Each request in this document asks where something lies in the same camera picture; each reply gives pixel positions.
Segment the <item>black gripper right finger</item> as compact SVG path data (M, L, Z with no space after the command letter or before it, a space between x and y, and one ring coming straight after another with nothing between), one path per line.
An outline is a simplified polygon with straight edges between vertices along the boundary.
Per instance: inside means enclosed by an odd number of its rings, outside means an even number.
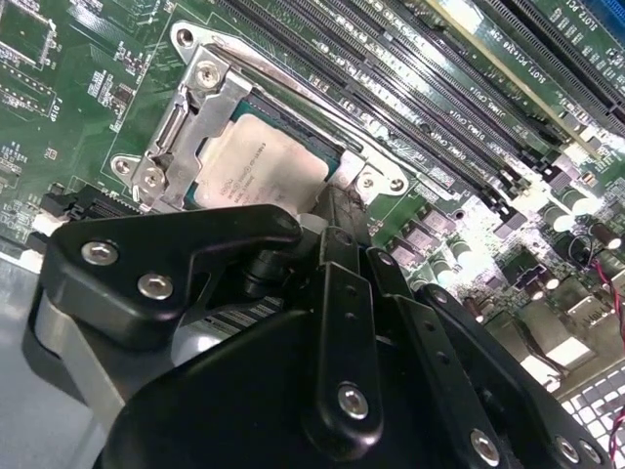
M408 287L396 261L369 248L376 322L393 343L383 365L389 419L420 468L609 468L610 457L443 288Z

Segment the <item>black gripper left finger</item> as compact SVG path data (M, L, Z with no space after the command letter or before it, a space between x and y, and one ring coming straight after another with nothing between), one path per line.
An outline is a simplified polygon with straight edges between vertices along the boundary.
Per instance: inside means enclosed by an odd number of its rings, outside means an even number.
M46 243L30 328L106 441L146 385L291 313L318 321L321 368L343 378L341 347L369 364L377 342L362 230L338 191L307 222L273 205L71 222Z

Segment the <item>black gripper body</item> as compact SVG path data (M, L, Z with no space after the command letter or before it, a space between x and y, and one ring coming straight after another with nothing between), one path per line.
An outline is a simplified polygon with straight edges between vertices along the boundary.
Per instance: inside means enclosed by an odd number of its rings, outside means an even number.
M408 444L389 419L383 365L342 346L347 374L321 368L318 321L263 322L146 385L117 416L103 468L420 468L395 461Z

